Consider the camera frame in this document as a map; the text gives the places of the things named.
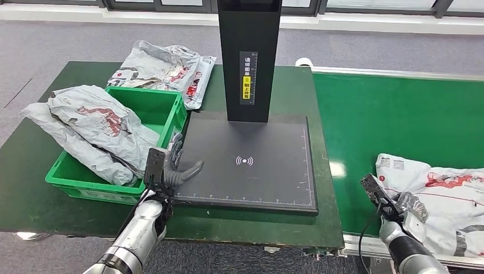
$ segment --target label sticker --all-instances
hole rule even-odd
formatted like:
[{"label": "label sticker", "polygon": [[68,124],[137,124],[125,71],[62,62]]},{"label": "label sticker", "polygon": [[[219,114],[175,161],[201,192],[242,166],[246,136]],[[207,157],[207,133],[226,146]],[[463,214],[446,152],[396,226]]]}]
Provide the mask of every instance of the label sticker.
[{"label": "label sticker", "polygon": [[240,104],[255,104],[257,52],[240,52]]}]

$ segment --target green plastic crate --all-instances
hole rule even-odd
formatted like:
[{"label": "green plastic crate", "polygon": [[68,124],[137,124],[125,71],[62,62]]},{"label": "green plastic crate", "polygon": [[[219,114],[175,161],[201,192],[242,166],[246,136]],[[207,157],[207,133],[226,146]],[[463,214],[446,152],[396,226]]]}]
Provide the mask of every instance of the green plastic crate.
[{"label": "green plastic crate", "polygon": [[[179,92],[128,87],[108,87],[106,91],[132,109],[143,125],[160,134],[157,147],[166,148],[171,137],[185,125],[187,111]],[[135,204],[145,189],[141,179],[132,187],[112,185],[66,151],[55,161],[45,180],[74,198],[120,204]]]}]

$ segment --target black vertical pillar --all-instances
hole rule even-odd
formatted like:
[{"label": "black vertical pillar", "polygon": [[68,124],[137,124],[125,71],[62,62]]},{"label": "black vertical pillar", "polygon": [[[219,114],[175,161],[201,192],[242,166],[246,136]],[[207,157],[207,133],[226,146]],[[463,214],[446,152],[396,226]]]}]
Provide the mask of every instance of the black vertical pillar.
[{"label": "black vertical pillar", "polygon": [[219,0],[230,121],[267,122],[282,0]]}]

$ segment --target black cable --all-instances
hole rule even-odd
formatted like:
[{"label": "black cable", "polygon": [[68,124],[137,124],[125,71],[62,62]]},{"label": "black cable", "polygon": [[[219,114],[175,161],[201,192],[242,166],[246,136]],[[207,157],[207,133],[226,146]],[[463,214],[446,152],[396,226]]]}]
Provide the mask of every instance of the black cable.
[{"label": "black cable", "polygon": [[360,240],[358,241],[358,254],[360,256],[360,260],[361,260],[361,264],[363,264],[363,267],[365,268],[367,274],[372,274],[371,271],[368,269],[368,267],[366,267],[366,264],[365,262],[363,261],[363,256],[361,256],[361,241],[363,240],[363,235],[365,234],[366,230],[368,229],[368,227],[371,225],[372,221],[373,221],[373,218],[375,218],[376,216],[378,216],[378,213],[380,211],[380,208],[381,208],[381,201],[380,201],[380,198],[378,197],[377,195],[377,199],[378,199],[378,207],[377,207],[377,210],[375,212],[375,214],[373,214],[369,219],[368,219],[368,222],[365,226],[365,228],[363,228],[363,231],[361,231],[361,234],[360,234]]}]

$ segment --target crumpled plastic bag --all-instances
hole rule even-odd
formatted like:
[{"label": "crumpled plastic bag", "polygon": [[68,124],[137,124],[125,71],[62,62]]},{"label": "crumpled plastic bag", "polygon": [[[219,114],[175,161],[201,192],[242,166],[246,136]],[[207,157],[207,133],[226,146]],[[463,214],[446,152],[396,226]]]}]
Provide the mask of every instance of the crumpled plastic bag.
[{"label": "crumpled plastic bag", "polygon": [[376,170],[389,197],[409,191],[425,205],[429,216],[423,244],[432,253],[484,256],[484,168],[431,167],[380,154]]},{"label": "crumpled plastic bag", "polygon": [[161,47],[139,40],[107,85],[179,91],[185,107],[196,110],[201,107],[215,60],[184,46]]},{"label": "crumpled plastic bag", "polygon": [[74,158],[116,185],[143,176],[148,150],[160,137],[143,126],[131,109],[96,86],[54,91],[47,103],[31,104],[22,114]]}]

